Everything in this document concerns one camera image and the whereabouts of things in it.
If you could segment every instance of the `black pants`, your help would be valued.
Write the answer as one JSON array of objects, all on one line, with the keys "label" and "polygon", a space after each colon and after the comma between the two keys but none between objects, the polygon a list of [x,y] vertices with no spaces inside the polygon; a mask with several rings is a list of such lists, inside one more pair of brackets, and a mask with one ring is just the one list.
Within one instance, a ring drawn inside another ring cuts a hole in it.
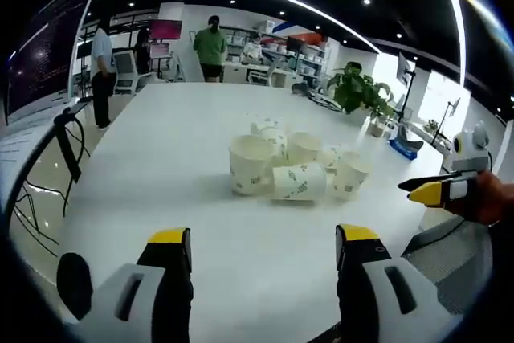
[{"label": "black pants", "polygon": [[114,92],[114,84],[116,83],[116,74],[110,73],[108,76],[102,76],[101,72],[97,72],[91,80],[93,87],[93,110],[95,111],[95,122],[100,128],[108,126],[109,120],[109,101],[108,98]]}]

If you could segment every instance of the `green leaves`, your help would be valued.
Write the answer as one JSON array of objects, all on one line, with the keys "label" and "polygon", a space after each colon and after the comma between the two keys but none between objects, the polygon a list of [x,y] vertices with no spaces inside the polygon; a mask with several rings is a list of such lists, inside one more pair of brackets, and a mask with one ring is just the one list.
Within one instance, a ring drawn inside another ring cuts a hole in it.
[{"label": "green leaves", "polygon": [[[358,65],[358,63],[348,63],[342,74],[335,74],[328,82],[329,87],[336,85],[334,100],[346,114],[358,108],[369,108],[372,117],[391,116],[393,109],[387,104],[393,100],[390,87],[384,83],[375,84],[371,76],[361,76],[361,69],[355,64]],[[380,96],[381,90],[385,91],[388,100]]]}]

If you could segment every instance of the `window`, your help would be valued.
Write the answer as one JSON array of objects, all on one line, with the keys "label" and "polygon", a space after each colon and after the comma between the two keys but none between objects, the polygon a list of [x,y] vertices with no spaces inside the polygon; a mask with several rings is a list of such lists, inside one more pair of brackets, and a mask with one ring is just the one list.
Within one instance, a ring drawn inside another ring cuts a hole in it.
[{"label": "window", "polygon": [[[455,110],[455,114],[450,117],[452,107],[448,108],[448,102],[454,104],[458,99],[460,99],[459,106]],[[448,108],[442,132],[451,140],[463,128],[469,99],[470,92],[468,90],[461,88],[459,84],[446,76],[433,71],[428,78],[428,85],[418,117],[424,122],[435,120],[441,123],[444,112]]]},{"label": "window", "polygon": [[[415,68],[414,62],[408,62],[411,69]],[[388,84],[394,96],[394,102],[398,102],[407,93],[407,87],[396,79],[398,57],[390,54],[378,54],[372,77],[375,82]]]}]

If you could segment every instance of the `desk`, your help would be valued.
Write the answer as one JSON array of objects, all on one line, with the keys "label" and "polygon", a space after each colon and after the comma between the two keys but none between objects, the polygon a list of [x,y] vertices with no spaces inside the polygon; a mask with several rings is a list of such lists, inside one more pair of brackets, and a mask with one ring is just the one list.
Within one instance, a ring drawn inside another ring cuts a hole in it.
[{"label": "desk", "polygon": [[[269,66],[258,64],[242,64],[225,62],[223,64],[223,83],[227,84],[245,84],[247,82],[247,74],[250,70],[267,72]],[[289,70],[276,68],[272,74],[272,83],[277,88],[291,89],[291,86],[300,83],[304,77]]]},{"label": "desk", "polygon": [[228,146],[255,115],[282,117],[328,144],[359,128],[338,112],[280,88],[248,84],[149,84],[112,123],[71,192],[62,253],[80,253],[97,288],[137,261],[156,231],[190,227],[191,342],[299,343],[340,320],[335,227],[374,229],[392,255],[417,233],[425,208],[396,185],[439,173],[426,145],[412,162],[387,141],[358,141],[374,171],[358,201],[273,203],[230,191]]}]

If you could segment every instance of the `blue object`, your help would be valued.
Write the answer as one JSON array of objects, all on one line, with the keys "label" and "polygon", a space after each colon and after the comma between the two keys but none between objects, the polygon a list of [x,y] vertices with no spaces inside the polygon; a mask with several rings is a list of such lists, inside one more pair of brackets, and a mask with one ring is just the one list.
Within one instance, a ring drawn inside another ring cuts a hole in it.
[{"label": "blue object", "polygon": [[418,153],[417,152],[413,152],[411,150],[408,150],[407,148],[402,146],[402,144],[400,144],[398,141],[396,141],[396,139],[389,140],[389,145],[393,149],[395,149],[397,152],[399,152],[402,156],[408,158],[411,161],[415,160],[416,158],[418,158]]}]

